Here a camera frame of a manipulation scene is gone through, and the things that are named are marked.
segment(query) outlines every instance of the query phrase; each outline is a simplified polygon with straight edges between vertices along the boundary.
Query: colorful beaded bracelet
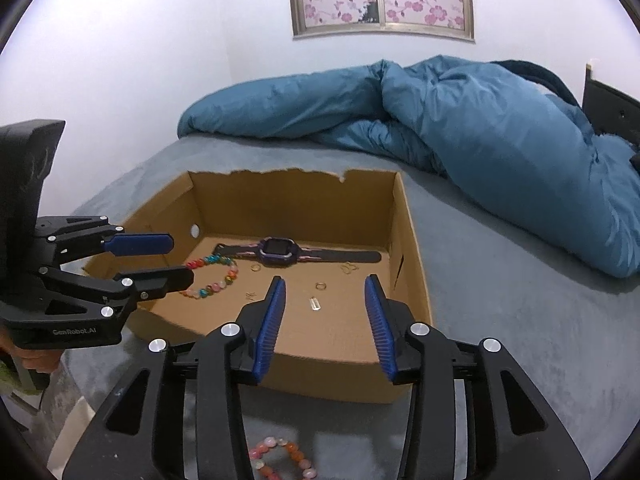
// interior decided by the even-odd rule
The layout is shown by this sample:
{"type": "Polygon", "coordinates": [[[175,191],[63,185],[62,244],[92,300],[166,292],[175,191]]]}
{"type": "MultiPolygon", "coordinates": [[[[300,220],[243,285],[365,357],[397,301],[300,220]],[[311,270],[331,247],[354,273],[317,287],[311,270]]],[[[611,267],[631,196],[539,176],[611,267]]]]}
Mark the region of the colorful beaded bracelet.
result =
{"type": "Polygon", "coordinates": [[[188,269],[198,269],[200,267],[206,267],[212,264],[223,264],[229,266],[229,270],[224,280],[220,282],[210,283],[209,285],[201,288],[200,290],[193,290],[188,288],[182,290],[180,294],[186,298],[193,298],[194,300],[200,300],[207,296],[213,296],[216,292],[220,292],[225,289],[227,285],[231,285],[238,277],[238,266],[236,262],[228,256],[220,256],[219,254],[212,254],[211,256],[205,256],[197,260],[192,260],[184,264],[188,269]]]}
{"type": "Polygon", "coordinates": [[[249,450],[249,458],[254,460],[254,467],[261,476],[264,476],[267,480],[282,480],[280,475],[262,460],[262,457],[276,446],[287,450],[289,457],[302,469],[303,480],[311,480],[318,476],[318,472],[312,467],[311,462],[305,458],[305,454],[298,449],[295,443],[289,442],[284,438],[274,438],[272,436],[268,436],[253,449],[249,450]]]}

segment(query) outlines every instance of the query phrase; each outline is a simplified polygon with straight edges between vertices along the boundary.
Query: smartwatch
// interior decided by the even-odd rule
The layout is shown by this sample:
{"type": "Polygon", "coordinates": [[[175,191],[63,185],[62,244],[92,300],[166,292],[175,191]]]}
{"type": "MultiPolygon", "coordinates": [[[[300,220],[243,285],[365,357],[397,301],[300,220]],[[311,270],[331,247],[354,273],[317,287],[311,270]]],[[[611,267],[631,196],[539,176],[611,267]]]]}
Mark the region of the smartwatch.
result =
{"type": "Polygon", "coordinates": [[[268,237],[257,244],[218,244],[212,254],[254,258],[268,266],[288,267],[298,262],[337,262],[352,264],[376,264],[382,256],[377,251],[335,251],[300,247],[290,238],[268,237]]]}

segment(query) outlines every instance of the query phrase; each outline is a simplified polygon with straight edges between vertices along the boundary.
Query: wall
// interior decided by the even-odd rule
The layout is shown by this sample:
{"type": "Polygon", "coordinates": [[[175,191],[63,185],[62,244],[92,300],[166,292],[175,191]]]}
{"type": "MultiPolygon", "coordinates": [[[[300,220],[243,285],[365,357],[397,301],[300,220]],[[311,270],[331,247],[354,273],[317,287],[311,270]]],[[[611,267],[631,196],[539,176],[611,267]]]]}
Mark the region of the wall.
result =
{"type": "Polygon", "coordinates": [[[640,37],[618,0],[474,0],[476,44],[368,34],[292,41],[289,0],[223,1],[234,81],[451,54],[537,62],[581,100],[585,64],[595,58],[594,76],[640,98],[640,78],[630,77],[640,66],[640,37]]]}
{"type": "Polygon", "coordinates": [[[64,119],[41,214],[69,214],[176,140],[230,83],[219,0],[34,0],[0,55],[0,124],[64,119]]]}

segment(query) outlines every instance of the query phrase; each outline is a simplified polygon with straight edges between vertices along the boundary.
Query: cardboard box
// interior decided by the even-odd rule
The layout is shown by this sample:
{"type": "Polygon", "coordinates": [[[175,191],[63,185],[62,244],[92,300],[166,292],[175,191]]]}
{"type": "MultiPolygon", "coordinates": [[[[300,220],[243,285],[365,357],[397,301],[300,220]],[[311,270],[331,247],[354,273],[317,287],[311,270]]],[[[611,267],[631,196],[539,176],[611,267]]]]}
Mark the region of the cardboard box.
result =
{"type": "MultiPolygon", "coordinates": [[[[388,297],[432,323],[424,269],[399,173],[351,170],[343,178],[302,170],[232,174],[187,173],[176,178],[126,222],[128,232],[169,232],[166,256],[115,258],[101,254],[85,267],[111,277],[129,269],[180,265],[211,253],[219,242],[292,238],[301,246],[378,250],[377,264],[300,262],[285,269],[238,260],[238,279],[203,300],[170,294],[141,303],[128,326],[139,337],[178,344],[233,321],[251,300],[264,298],[271,279],[286,280],[287,306],[276,355],[264,386],[306,396],[355,402],[392,402],[404,387],[383,375],[364,306],[364,279],[376,274],[388,297]],[[192,236],[197,226],[199,235],[192,236]],[[317,290],[316,283],[326,283],[317,290]],[[310,299],[317,298],[320,310],[310,299]]],[[[195,271],[194,286],[224,277],[226,267],[195,271]]]]}

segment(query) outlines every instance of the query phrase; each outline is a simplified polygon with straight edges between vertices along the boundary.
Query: gray bed sheet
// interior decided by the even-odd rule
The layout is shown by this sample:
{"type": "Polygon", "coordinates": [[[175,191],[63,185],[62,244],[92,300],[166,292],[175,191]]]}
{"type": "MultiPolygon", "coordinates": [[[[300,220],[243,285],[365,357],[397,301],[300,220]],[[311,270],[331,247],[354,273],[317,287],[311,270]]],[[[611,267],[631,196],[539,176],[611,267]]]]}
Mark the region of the gray bed sheet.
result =
{"type": "MultiPolygon", "coordinates": [[[[282,168],[402,171],[439,330],[471,343],[488,336],[501,340],[556,410],[592,475],[604,468],[640,416],[640,277],[621,281],[591,270],[480,209],[442,178],[306,141],[189,136],[107,186],[76,213],[120,222],[187,170],[282,168]]],[[[79,270],[79,264],[72,269],[79,270]]],[[[118,346],[67,351],[63,371],[97,409],[144,347],[125,330],[118,346]]],[[[52,388],[51,399],[63,395],[56,384],[52,388]]],[[[321,479],[396,478],[408,399],[372,406],[264,388],[244,388],[241,395],[249,443],[269,434],[295,439],[321,479]]],[[[463,413],[461,400],[458,407],[463,413]]],[[[192,408],[188,396],[188,478],[196,478],[192,408]]],[[[464,478],[465,421],[458,418],[456,477],[464,478]]],[[[274,465],[285,479],[293,478],[286,462],[274,465]]]]}

